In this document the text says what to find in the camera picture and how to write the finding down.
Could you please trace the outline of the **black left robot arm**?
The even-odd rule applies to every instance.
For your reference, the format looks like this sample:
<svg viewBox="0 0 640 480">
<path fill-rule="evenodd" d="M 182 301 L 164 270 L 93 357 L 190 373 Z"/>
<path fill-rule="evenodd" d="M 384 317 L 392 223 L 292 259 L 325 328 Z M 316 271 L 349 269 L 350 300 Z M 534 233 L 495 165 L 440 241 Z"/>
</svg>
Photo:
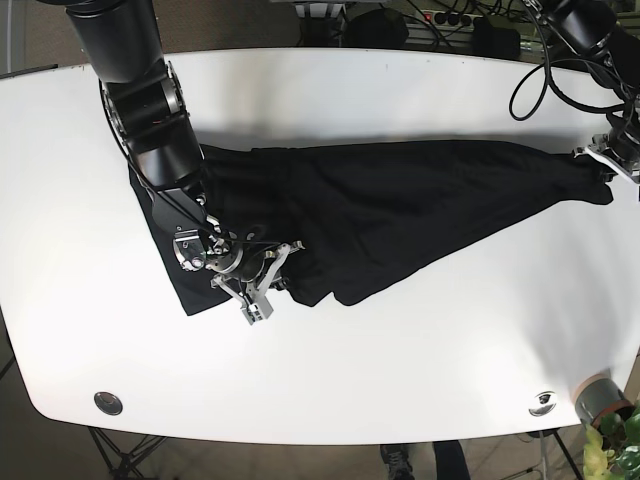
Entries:
<svg viewBox="0 0 640 480">
<path fill-rule="evenodd" d="M 542 44 L 544 83 L 532 109 L 524 116 L 511 113 L 513 120 L 531 118 L 547 91 L 566 105 L 583 113 L 603 115 L 610 125 L 606 134 L 595 135 L 592 142 L 574 150 L 607 166 L 634 185 L 639 184 L 639 39 L 619 24 L 616 13 L 604 1 L 525 1 L 529 16 Z M 564 59 L 551 60 L 547 27 L 571 52 L 570 60 L 586 66 L 592 79 L 619 98 L 616 105 L 596 107 L 565 94 L 553 77 L 552 67 Z"/>
</svg>

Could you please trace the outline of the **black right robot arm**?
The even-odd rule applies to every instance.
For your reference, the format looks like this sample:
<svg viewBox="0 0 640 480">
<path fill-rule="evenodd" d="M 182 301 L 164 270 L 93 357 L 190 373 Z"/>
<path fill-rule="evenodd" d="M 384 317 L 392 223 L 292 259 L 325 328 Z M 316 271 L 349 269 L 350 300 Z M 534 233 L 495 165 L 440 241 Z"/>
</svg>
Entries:
<svg viewBox="0 0 640 480">
<path fill-rule="evenodd" d="M 209 271 L 212 287 L 237 300 L 250 324 L 267 319 L 281 269 L 302 249 L 260 223 L 225 222 L 206 185 L 205 157 L 149 1 L 65 1 L 63 7 L 99 79 L 105 117 L 148 194 L 154 223 L 171 237 L 187 272 Z"/>
</svg>

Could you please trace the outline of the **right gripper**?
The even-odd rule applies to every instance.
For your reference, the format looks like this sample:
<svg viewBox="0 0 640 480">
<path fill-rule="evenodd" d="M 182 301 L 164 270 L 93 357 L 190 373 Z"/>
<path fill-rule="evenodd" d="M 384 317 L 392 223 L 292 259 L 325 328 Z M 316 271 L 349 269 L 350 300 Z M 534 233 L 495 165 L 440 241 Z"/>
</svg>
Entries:
<svg viewBox="0 0 640 480">
<path fill-rule="evenodd" d="M 173 240 L 174 254 L 181 268 L 189 272 L 212 272 L 211 287 L 237 300 L 251 325 L 273 313 L 267 292 L 288 288 L 289 279 L 282 268 L 292 254 L 303 248 L 300 241 L 257 241 L 252 232 L 240 240 L 220 228 L 211 233 L 179 229 Z"/>
</svg>

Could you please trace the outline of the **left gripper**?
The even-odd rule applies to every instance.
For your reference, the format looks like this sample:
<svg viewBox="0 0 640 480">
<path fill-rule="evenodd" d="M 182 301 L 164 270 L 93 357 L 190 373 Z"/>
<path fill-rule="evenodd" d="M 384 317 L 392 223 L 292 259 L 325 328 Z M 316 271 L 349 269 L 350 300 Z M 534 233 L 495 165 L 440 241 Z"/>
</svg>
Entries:
<svg viewBox="0 0 640 480">
<path fill-rule="evenodd" d="M 573 156 L 589 156 L 638 186 L 639 116 L 607 115 L 606 120 L 610 125 L 609 131 L 606 134 L 594 135 L 589 145 L 574 149 Z"/>
</svg>

